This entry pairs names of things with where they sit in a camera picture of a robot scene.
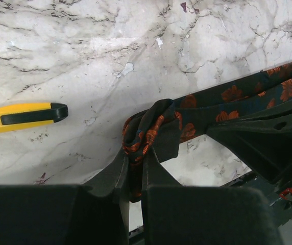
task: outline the white marble table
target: white marble table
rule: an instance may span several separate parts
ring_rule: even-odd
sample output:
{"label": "white marble table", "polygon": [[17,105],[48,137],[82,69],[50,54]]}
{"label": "white marble table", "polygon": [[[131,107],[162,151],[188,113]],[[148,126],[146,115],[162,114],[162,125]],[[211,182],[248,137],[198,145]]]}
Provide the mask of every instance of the white marble table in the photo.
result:
{"label": "white marble table", "polygon": [[[0,134],[0,184],[83,183],[111,162],[134,113],[291,60],[292,0],[0,1],[0,106],[70,113]],[[207,136],[163,165],[185,185],[248,171]],[[133,229],[139,204],[131,211]]]}

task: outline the screw hole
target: screw hole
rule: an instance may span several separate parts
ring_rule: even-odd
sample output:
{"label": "screw hole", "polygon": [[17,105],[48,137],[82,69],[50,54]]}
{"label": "screw hole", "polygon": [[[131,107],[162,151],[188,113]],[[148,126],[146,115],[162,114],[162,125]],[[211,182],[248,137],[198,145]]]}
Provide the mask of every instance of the screw hole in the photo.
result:
{"label": "screw hole", "polygon": [[280,123],[276,124],[276,125],[274,126],[274,128],[275,128],[276,130],[281,130],[281,129],[283,129],[286,125],[287,125],[287,123],[284,121],[284,122],[280,122]]}

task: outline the yellow utility knife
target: yellow utility knife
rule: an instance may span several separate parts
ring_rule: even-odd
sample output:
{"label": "yellow utility knife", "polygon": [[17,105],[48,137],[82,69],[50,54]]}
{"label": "yellow utility knife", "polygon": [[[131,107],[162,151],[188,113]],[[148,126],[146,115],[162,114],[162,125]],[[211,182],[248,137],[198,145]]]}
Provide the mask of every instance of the yellow utility knife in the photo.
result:
{"label": "yellow utility knife", "polygon": [[68,117],[68,107],[59,103],[31,103],[0,108],[0,133],[56,123]]}

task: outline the yellow handle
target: yellow handle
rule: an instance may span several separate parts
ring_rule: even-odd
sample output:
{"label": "yellow handle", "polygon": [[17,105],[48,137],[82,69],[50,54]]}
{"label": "yellow handle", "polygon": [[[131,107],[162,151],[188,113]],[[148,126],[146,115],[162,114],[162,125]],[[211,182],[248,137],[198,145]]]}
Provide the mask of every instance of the yellow handle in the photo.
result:
{"label": "yellow handle", "polygon": [[0,108],[0,133],[53,123],[54,122],[53,120],[34,121],[34,122],[26,122],[22,124],[10,124],[10,125],[3,125],[1,122],[1,116],[3,115],[33,112],[33,111],[40,111],[40,110],[47,110],[47,109],[51,109],[51,103],[31,103],[31,104],[20,104],[20,105],[1,107]]}

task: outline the folded fabric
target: folded fabric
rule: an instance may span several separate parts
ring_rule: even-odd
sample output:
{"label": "folded fabric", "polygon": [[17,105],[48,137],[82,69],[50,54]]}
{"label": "folded fabric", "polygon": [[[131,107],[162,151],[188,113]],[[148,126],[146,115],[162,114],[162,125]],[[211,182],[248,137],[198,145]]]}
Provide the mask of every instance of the folded fabric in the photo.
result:
{"label": "folded fabric", "polygon": [[210,125],[242,120],[290,100],[292,63],[176,100],[157,101],[130,117],[123,129],[123,149],[130,161],[131,201],[141,196],[142,160],[151,146],[163,162],[177,157],[179,143],[205,134]]}

